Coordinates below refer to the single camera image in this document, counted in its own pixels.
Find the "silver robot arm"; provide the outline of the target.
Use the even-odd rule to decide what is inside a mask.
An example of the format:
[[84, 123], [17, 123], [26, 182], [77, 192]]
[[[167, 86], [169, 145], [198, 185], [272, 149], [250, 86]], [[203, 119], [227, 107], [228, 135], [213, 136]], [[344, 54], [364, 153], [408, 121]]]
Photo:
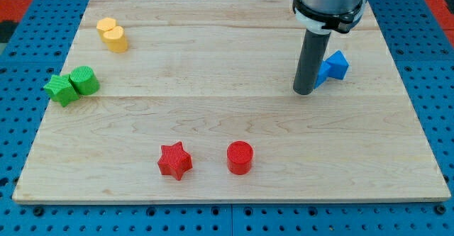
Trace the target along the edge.
[[361, 20], [367, 0], [293, 0], [296, 19], [318, 35], [348, 33]]

